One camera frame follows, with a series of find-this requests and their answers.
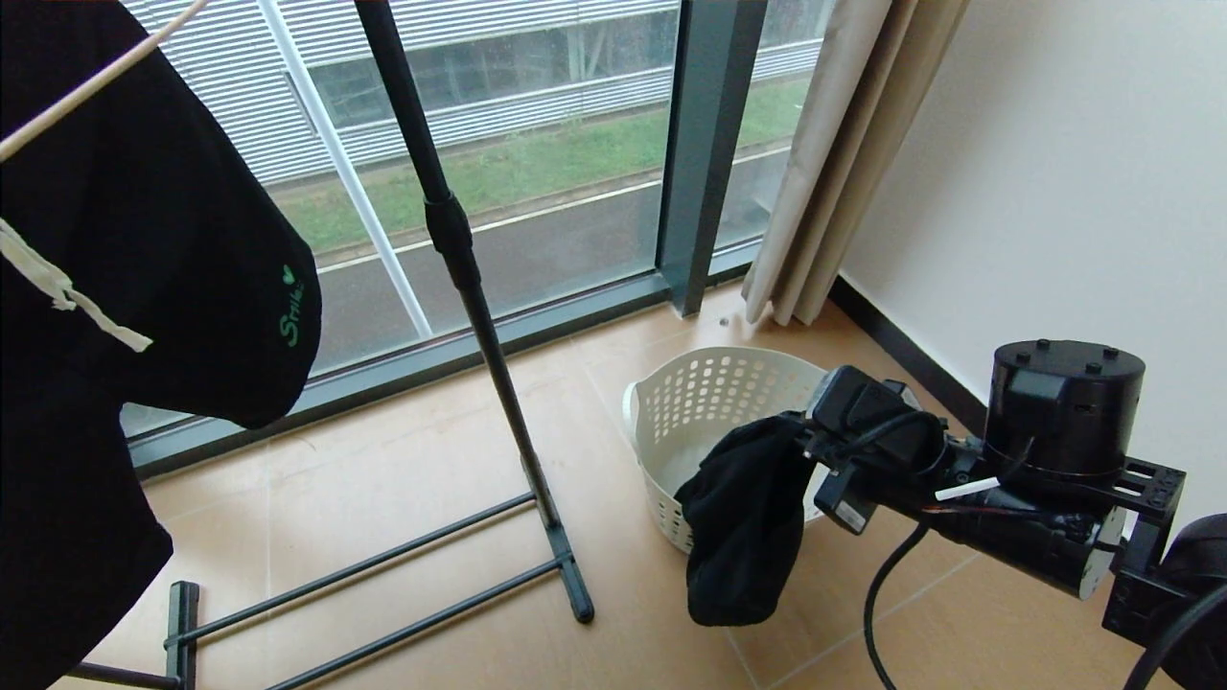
basket handle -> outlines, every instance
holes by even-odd
[[[626,392],[622,393],[622,424],[626,426],[626,438],[631,442],[631,449],[634,451],[634,462],[639,462],[639,442],[636,440],[636,430],[638,428],[638,415],[636,410],[638,408],[638,393],[636,388],[637,383],[632,383],[626,387]]]

clothes rack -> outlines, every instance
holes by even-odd
[[[585,624],[593,620],[595,613],[593,600],[584,586],[579,565],[575,562],[575,556],[571,549],[571,541],[567,539],[567,533],[563,529],[562,518],[550,494],[550,485],[546,481],[545,474],[541,470],[541,463],[533,447],[528,425],[524,421],[524,413],[520,409],[519,399],[515,395],[515,388],[512,384],[512,377],[507,368],[507,359],[499,345],[494,322],[486,303],[485,292],[481,289],[481,274],[472,252],[472,231],[464,209],[460,206],[460,201],[452,194],[443,174],[443,166],[439,163],[438,151],[434,147],[431,130],[426,122],[426,113],[423,112],[422,102],[396,31],[391,7],[387,1],[369,0],[355,0],[355,6],[357,7],[367,42],[371,44],[372,53],[374,54],[379,76],[388,90],[388,97],[391,102],[401,136],[405,139],[413,168],[417,171],[417,178],[426,200],[426,227],[431,236],[431,242],[434,244],[434,249],[443,255],[452,282],[460,292],[474,335],[490,368],[494,390],[507,416],[507,424],[510,426],[512,436],[515,438],[515,446],[520,454],[520,464],[528,479],[530,491],[442,527],[429,534],[411,539],[364,561],[204,625],[199,625],[196,620],[200,586],[194,582],[175,582],[171,586],[169,622],[167,638],[163,643],[167,651],[166,675],[152,675],[128,669],[82,663],[67,674],[70,676],[133,688],[194,690],[196,681],[196,646],[201,638],[307,597],[325,587],[339,584],[387,561],[421,549],[460,530],[481,524],[526,503],[536,506],[546,538],[553,552],[552,559],[401,630],[281,681],[270,690],[290,690],[314,683],[555,571],[561,573],[575,620]]]

black cloth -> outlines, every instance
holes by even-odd
[[[729,432],[675,497],[694,537],[687,607],[699,625],[753,625],[775,613],[801,548],[801,500],[817,465],[795,415]]]
[[[7,135],[146,37],[119,2],[5,0]],[[171,555],[119,426],[125,401],[285,415],[320,336],[310,249],[155,52],[0,168],[0,215],[120,325],[52,309],[2,268],[0,686],[44,688]]]

white plastic basket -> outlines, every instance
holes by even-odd
[[[706,347],[632,383],[622,399],[627,435],[648,491],[648,510],[674,546],[690,552],[691,528],[674,494],[728,432],[784,410],[802,410],[826,371],[791,355],[755,347]],[[818,465],[802,501],[826,478]]]

tile floor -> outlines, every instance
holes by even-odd
[[[529,426],[596,604],[555,576],[320,684],[335,689],[872,689],[865,589],[910,529],[879,511],[855,538],[814,523],[779,611],[720,630],[686,614],[685,556],[655,530],[622,432],[626,386],[690,349],[752,345],[909,381],[836,307],[812,328],[747,324],[737,286],[696,319],[669,307],[512,360]],[[939,409],[917,390],[929,409]],[[485,372],[470,372],[150,483],[175,555],[90,661],[158,672],[167,587],[202,586],[213,620],[526,490]],[[210,638],[198,688],[264,688],[545,561],[524,511],[258,625]],[[931,535],[879,600],[885,663],[908,690],[1119,688],[1139,651],[1079,604]],[[56,690],[101,688],[65,679]],[[1174,688],[1168,679],[1152,688]]]

